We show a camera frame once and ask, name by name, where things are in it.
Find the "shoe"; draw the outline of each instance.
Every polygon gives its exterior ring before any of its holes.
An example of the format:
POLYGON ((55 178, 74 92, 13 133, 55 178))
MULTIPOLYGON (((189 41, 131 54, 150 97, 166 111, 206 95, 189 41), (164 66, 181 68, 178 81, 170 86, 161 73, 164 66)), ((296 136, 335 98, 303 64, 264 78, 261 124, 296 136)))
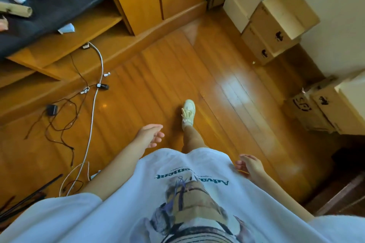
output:
POLYGON ((193 100, 186 100, 182 111, 182 129, 184 130, 186 126, 193 126, 194 116, 195 116, 195 104, 193 100))

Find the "white wall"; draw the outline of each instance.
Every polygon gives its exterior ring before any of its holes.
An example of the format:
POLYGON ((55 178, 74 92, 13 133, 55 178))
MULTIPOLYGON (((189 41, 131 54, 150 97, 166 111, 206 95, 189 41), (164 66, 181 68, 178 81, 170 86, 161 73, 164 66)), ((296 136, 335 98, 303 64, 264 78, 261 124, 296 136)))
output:
POLYGON ((365 68, 365 0, 306 0, 321 23, 302 46, 324 75, 365 68))

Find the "leg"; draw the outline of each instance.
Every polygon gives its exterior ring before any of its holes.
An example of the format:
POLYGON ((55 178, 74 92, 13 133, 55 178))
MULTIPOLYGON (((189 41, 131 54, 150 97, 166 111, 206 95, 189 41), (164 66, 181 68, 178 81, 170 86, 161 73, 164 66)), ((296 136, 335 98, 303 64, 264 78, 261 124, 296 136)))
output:
POLYGON ((192 100, 186 100, 182 108, 182 129, 184 130, 184 147, 182 152, 187 154, 190 151, 207 147, 202 136, 194 129, 195 104, 192 100))
POLYGON ((202 136, 193 126, 187 125, 184 129, 184 147, 182 148, 182 152, 187 154, 200 147, 207 147, 202 136))

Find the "graphic print on t-shirt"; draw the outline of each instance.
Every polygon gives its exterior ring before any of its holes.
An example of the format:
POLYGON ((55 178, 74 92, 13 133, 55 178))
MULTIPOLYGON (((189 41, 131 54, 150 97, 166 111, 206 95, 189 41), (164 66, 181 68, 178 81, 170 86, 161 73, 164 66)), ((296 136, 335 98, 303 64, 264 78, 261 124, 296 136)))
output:
POLYGON ((204 187, 206 183, 225 187, 229 181, 195 175, 188 167, 157 174, 155 179, 166 184, 165 199, 150 219, 135 225, 130 242, 263 242, 256 241, 248 225, 229 215, 204 187))

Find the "white t-shirt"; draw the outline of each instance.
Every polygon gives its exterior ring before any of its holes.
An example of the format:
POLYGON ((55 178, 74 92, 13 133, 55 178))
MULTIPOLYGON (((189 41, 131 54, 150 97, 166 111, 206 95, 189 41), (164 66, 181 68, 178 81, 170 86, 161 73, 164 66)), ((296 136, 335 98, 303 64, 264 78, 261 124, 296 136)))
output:
POLYGON ((226 154, 160 149, 106 201, 90 193, 45 199, 0 242, 364 242, 363 218, 344 217, 305 223, 237 173, 226 154))

